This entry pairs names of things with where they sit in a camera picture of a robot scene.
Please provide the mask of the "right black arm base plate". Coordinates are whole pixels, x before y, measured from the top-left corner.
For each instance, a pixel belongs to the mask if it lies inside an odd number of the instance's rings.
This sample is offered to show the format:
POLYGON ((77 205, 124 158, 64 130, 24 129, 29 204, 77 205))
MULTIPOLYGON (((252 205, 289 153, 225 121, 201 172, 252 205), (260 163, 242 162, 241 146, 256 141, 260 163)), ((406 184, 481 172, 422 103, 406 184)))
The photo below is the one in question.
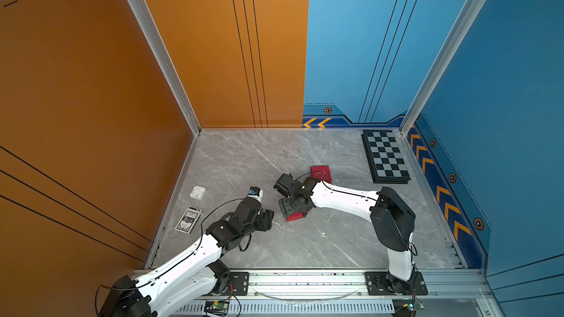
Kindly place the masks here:
POLYGON ((393 277, 387 272, 365 272, 365 283, 370 296, 427 296, 428 290, 421 272, 413 271, 409 280, 393 277))

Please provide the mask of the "red jewelry box lid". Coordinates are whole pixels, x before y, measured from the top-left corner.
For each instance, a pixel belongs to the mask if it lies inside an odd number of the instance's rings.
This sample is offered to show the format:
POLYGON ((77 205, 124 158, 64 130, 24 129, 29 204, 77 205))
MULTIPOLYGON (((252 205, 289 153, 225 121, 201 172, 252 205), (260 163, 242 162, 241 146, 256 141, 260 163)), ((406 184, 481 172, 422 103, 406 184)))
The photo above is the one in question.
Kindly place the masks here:
POLYGON ((332 183, 332 176, 330 174, 330 167, 328 165, 315 165, 311 166, 311 177, 324 181, 326 183, 332 183))

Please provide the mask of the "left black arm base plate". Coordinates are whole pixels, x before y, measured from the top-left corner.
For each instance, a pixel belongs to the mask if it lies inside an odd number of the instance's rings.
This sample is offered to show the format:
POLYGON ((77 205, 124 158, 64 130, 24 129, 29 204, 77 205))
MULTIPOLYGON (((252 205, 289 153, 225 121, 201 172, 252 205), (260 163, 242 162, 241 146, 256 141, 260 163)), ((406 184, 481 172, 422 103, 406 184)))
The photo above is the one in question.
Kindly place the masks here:
POLYGON ((249 272, 230 272, 220 277, 209 295, 246 296, 249 287, 249 272))

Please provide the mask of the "red jewelry box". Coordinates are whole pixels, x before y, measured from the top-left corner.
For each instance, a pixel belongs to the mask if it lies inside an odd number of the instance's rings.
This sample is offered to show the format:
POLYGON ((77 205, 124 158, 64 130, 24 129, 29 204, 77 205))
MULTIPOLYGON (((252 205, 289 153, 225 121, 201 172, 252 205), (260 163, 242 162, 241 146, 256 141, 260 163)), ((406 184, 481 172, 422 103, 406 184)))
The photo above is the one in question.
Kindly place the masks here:
POLYGON ((300 219, 304 218, 306 215, 307 215, 306 211, 301 211, 301 212, 298 212, 298 213, 291 214, 286 218, 286 222, 292 222, 292 221, 295 221, 295 220, 300 220, 300 219))

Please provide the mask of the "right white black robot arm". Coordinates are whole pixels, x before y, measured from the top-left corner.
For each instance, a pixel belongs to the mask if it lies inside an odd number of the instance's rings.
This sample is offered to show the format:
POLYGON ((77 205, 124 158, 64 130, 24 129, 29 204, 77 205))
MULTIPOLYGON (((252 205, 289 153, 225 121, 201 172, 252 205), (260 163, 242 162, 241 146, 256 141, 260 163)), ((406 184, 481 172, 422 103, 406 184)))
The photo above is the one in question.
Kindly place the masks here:
POLYGON ((304 181, 283 174, 273 189, 283 196, 279 206, 283 216, 306 217, 313 208, 330 208, 372 223, 379 242, 387 249, 388 269, 380 284, 391 294, 415 293, 417 268, 413 245, 416 215, 390 187, 361 191, 335 186, 307 177, 304 181))

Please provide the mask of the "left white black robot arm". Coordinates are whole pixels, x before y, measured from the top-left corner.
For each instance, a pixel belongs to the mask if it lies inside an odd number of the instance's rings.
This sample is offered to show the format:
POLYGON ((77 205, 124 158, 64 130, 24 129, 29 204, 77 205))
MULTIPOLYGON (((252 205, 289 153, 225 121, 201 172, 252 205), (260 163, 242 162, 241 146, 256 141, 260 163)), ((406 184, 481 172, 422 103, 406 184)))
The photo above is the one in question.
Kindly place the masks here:
POLYGON ((167 263, 135 279, 123 276, 102 305, 95 293, 97 316, 171 316, 188 302, 208 294, 232 294, 230 270, 223 255, 242 248, 241 241, 256 231, 272 228, 274 211, 255 197, 238 199, 238 207, 201 230, 201 237, 167 263))

